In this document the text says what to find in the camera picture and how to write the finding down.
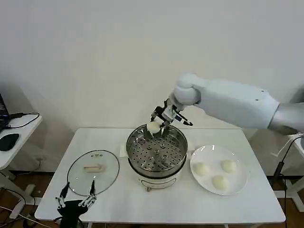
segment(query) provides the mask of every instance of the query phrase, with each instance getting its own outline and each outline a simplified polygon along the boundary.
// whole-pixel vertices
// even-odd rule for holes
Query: cable
[[[16,176],[18,177],[18,176],[21,176],[21,175],[28,175],[28,174],[31,174],[32,172],[37,171],[37,170],[40,168],[40,166],[41,166],[41,159],[39,159],[39,165],[38,165],[37,168],[35,168],[34,170],[31,170],[31,171],[29,171],[29,172],[26,172],[26,173],[17,174]]]
[[[14,190],[10,190],[10,189],[4,188],[4,187],[0,187],[0,189],[6,190],[6,191],[10,191],[10,192],[13,192],[13,193],[16,193],[17,195],[19,195],[19,196],[24,200],[24,205],[23,205],[23,207],[22,207],[22,210],[24,209],[25,204],[26,204],[26,200],[25,200],[25,198],[24,198],[20,193],[14,191]],[[6,220],[8,219],[8,217],[9,217],[9,215],[5,218],[4,224],[3,224],[2,226],[17,221],[17,218],[15,218],[15,219],[12,220],[11,222],[6,223]]]
[[[280,176],[283,177],[284,179],[284,185],[285,185],[285,188],[284,188],[284,191],[285,191],[285,197],[284,197],[284,214],[285,214],[285,228],[287,228],[287,214],[286,214],[286,193],[287,193],[287,185],[286,185],[286,178],[283,174],[280,174]]]
[[[9,211],[13,212],[11,209],[8,209],[8,208],[2,207],[2,206],[0,206],[0,208],[3,208],[3,209],[5,209],[5,210],[9,210]],[[44,225],[44,224],[42,224],[42,223],[40,223],[40,222],[34,221],[34,220],[32,220],[32,219],[29,219],[29,218],[27,218],[27,217],[25,217],[25,216],[23,216],[23,215],[21,215],[21,214],[19,214],[19,215],[20,215],[21,217],[27,219],[27,220],[30,220],[30,221],[32,221],[32,222],[36,222],[36,223],[38,223],[39,225],[42,225],[42,226],[44,226],[44,227],[52,228],[52,227],[49,227],[49,226],[47,226],[47,225]]]
[[[5,224],[1,225],[1,226],[0,226],[0,228],[5,227],[5,226],[7,226],[7,225],[9,225],[9,224],[11,224],[11,223],[14,223],[14,222],[17,222],[17,221],[23,220],[23,219],[24,219],[23,217],[21,217],[21,218],[17,218],[17,219],[14,219],[14,220],[12,220],[12,221],[10,221],[10,222],[7,222],[7,223],[5,223]]]
[[[4,190],[6,190],[6,191],[10,191],[10,192],[13,192],[13,193],[18,194],[21,198],[23,198],[24,204],[26,204],[27,201],[25,200],[25,198],[24,198],[20,193],[14,191],[14,190],[10,190],[10,189],[4,188],[4,187],[0,187],[0,189],[4,189]]]
[[[285,153],[283,159],[278,163],[278,165],[277,165],[277,167],[276,167],[276,169],[275,169],[275,173],[274,173],[274,175],[273,175],[273,178],[270,180],[270,185],[271,185],[271,187],[274,186],[274,183],[276,182],[276,180],[278,179],[279,175],[281,174],[281,171],[282,171],[283,166],[284,166],[284,160],[285,160],[285,158],[286,158],[286,156],[287,156],[287,154],[288,154],[288,152],[289,152],[291,146],[293,145],[293,143],[294,143],[297,139],[300,139],[300,138],[303,138],[303,135],[301,135],[301,136],[299,136],[299,137],[296,137],[296,138],[293,139],[292,142],[289,144],[289,147],[288,147],[288,149],[287,149],[287,151],[286,151],[286,153]]]
[[[36,119],[40,116],[40,113],[36,113],[36,112],[33,112],[33,113],[22,113],[21,115],[22,115],[22,116],[24,116],[24,115],[36,115],[36,117],[35,117],[34,119],[28,121],[28,122],[27,122],[26,124],[24,124],[24,125],[21,125],[21,126],[10,126],[10,125],[8,125],[8,126],[5,126],[4,129],[13,129],[13,128],[21,128],[21,127],[24,127],[24,126],[30,124],[31,122],[33,122],[34,120],[36,120]]]
[[[292,140],[292,142],[290,143],[290,145],[289,145],[289,147],[288,147],[288,149],[287,149],[287,151],[286,151],[286,154],[285,154],[284,158],[282,159],[282,162],[284,162],[284,159],[286,158],[286,156],[287,156],[287,154],[288,154],[288,152],[289,152],[289,150],[290,150],[292,144],[295,142],[295,140],[300,139],[300,138],[303,138],[303,136],[297,137],[297,138],[295,138],[294,140]]]

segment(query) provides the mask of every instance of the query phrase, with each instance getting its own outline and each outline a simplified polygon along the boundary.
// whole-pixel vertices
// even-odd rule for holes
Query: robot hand
[[[206,80],[195,74],[184,74],[173,93],[157,107],[151,121],[159,117],[162,125],[173,120],[192,125],[180,114],[193,105],[207,115],[248,129],[271,129],[283,134],[304,132],[304,103],[280,104],[258,87],[226,80]]]
[[[59,204],[57,210],[61,214],[61,217],[56,218],[54,221],[61,219],[61,228],[76,228],[78,221],[81,222],[79,216],[86,213],[96,200],[95,181],[93,181],[90,189],[90,195],[88,195],[84,200],[80,199],[65,201],[64,199],[67,196],[69,184],[70,183],[68,182],[62,189],[59,198],[55,198]]]

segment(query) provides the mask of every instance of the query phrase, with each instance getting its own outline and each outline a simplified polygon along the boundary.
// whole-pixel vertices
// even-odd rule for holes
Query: white wall
[[[3,0],[0,92],[12,112],[41,112],[31,141],[54,169],[77,128],[145,123],[184,72],[288,101],[304,83],[303,9],[295,0]],[[234,127],[193,107],[185,115],[196,128]]]

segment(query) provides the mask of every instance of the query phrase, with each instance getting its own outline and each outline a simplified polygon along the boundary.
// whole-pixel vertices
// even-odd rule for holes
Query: desk
[[[23,124],[28,123],[33,118],[35,118],[34,115],[25,115],[21,118],[11,120],[9,125],[11,125],[11,126],[21,126]],[[3,130],[2,132],[0,132],[0,138],[2,138],[3,136],[5,136],[7,134],[11,134],[11,133],[18,133],[19,134],[19,138],[18,138],[15,146],[11,150],[0,151],[0,170],[5,169],[10,164],[10,162],[13,160],[13,158],[19,152],[21,147],[24,145],[24,143],[28,140],[28,138],[34,132],[34,130],[38,127],[38,125],[41,123],[41,121],[42,121],[42,117],[39,116],[36,120],[34,120],[33,122],[31,122],[30,124],[28,124],[24,127],[15,128],[15,129],[7,129],[7,130]],[[30,196],[30,194],[31,194],[31,191],[33,190],[33,188],[35,186],[31,185],[27,188],[27,190],[23,191],[21,188],[16,186],[13,182],[11,182],[8,178],[6,178],[3,175],[0,175],[0,185],[2,187],[5,187],[5,188],[8,188],[10,190],[14,190],[14,191],[20,193],[26,200],[26,202],[23,202],[23,200],[21,200],[15,206],[13,212],[10,215],[11,219],[15,219],[18,216],[18,214],[20,213],[20,211],[23,207],[23,204],[33,205],[34,200]],[[40,198],[36,199],[36,205],[39,204],[39,201],[40,201],[39,199]]]
[[[97,195],[84,222],[156,224],[262,224],[285,221],[284,213],[247,139],[239,129],[182,130],[194,148],[215,144],[234,151],[250,175],[245,188],[233,196],[219,196],[202,188],[186,161],[178,181],[171,187],[146,192],[126,158],[119,158],[120,172],[114,184]],[[35,217],[59,217],[55,197],[67,181],[71,164],[80,155],[104,149],[119,157],[120,146],[132,129],[78,129],[39,204]],[[69,191],[66,200],[82,199]]]

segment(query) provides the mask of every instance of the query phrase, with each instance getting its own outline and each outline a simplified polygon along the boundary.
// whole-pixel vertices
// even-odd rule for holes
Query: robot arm
[[[304,103],[280,104],[263,89],[226,80],[206,80],[185,74],[151,120],[159,117],[163,124],[174,119],[192,125],[180,111],[194,105],[207,115],[242,128],[304,131]]]

